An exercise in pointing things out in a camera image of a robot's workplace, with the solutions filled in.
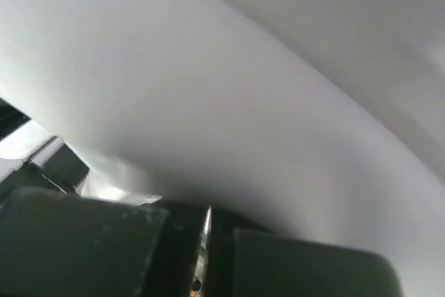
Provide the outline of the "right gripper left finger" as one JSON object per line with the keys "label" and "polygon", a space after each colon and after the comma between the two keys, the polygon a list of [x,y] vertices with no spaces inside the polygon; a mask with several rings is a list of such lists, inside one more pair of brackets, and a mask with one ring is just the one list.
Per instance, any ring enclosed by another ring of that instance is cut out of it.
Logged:
{"label": "right gripper left finger", "polygon": [[18,189],[1,205],[1,295],[187,296],[206,213]]}

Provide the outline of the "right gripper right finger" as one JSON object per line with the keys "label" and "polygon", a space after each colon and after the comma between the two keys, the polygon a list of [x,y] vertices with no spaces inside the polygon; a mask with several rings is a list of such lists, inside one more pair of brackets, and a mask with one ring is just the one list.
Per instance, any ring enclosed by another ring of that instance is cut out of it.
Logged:
{"label": "right gripper right finger", "polygon": [[402,296],[381,255],[286,238],[211,210],[206,296]]}

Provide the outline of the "white t shirt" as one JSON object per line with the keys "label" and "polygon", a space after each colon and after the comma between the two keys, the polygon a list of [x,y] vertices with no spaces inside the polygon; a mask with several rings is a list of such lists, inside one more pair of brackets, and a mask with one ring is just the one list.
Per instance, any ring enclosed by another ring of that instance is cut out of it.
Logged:
{"label": "white t shirt", "polygon": [[120,188],[444,245],[444,0],[1,0],[1,97]]}

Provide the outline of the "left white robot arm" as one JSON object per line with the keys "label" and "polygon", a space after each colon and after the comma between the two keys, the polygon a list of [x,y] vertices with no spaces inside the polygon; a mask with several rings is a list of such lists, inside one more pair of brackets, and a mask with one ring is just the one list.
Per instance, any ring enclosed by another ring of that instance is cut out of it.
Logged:
{"label": "left white robot arm", "polygon": [[21,187],[79,193],[88,172],[62,138],[1,100],[1,201]]}

